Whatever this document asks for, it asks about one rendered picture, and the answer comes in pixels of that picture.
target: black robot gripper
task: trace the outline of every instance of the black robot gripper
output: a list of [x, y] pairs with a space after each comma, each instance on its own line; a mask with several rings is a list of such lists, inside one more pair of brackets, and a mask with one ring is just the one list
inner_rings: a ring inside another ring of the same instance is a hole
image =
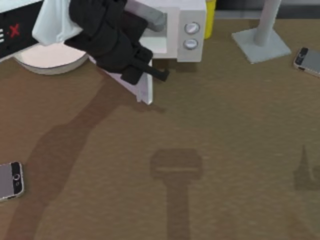
[[71, 0], [69, 15], [83, 31], [65, 45], [87, 52], [96, 65], [136, 85], [143, 73], [165, 82], [169, 71], [149, 65], [153, 52], [139, 42], [148, 22], [125, 11], [127, 0]]

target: yellow object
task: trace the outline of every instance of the yellow object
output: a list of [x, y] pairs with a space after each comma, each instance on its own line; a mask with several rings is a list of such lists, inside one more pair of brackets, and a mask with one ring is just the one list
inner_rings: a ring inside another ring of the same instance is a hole
[[215, 20], [216, 3], [217, 3], [217, 0], [206, 1], [207, 14], [206, 14], [204, 39], [208, 39], [212, 35], [212, 30], [214, 27], [214, 20]]

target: smartphone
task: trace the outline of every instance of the smartphone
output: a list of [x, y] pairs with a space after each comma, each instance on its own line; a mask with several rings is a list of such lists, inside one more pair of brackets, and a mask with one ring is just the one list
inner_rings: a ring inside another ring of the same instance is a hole
[[296, 69], [320, 77], [320, 51], [307, 47], [301, 48], [293, 65]]
[[11, 162], [0, 165], [0, 202], [21, 196], [24, 193], [22, 165]]

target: table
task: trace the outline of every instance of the table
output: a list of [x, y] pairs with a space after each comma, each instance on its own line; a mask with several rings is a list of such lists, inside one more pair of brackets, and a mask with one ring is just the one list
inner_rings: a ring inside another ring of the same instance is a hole
[[[90, 62], [61, 76], [1, 64], [0, 163], [24, 164], [26, 192], [0, 204], [0, 240], [165, 240], [167, 219], [191, 240], [319, 239], [320, 191], [295, 191], [293, 172], [303, 145], [319, 164], [320, 80], [292, 67], [320, 49], [319, 21], [277, 21], [293, 54], [251, 65], [231, 33], [257, 24], [217, 20], [202, 63], [158, 61], [172, 75], [151, 106]], [[168, 214], [170, 182], [151, 173], [165, 150], [202, 167]]]

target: silver knob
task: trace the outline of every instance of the silver knob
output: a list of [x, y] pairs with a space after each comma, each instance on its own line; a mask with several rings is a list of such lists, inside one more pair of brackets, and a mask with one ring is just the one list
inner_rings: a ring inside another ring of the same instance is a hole
[[198, 47], [198, 41], [195, 39], [185, 40], [183, 43], [184, 47], [188, 50], [194, 50]]
[[187, 34], [193, 35], [200, 31], [200, 25], [196, 22], [192, 22], [185, 25], [184, 30]]

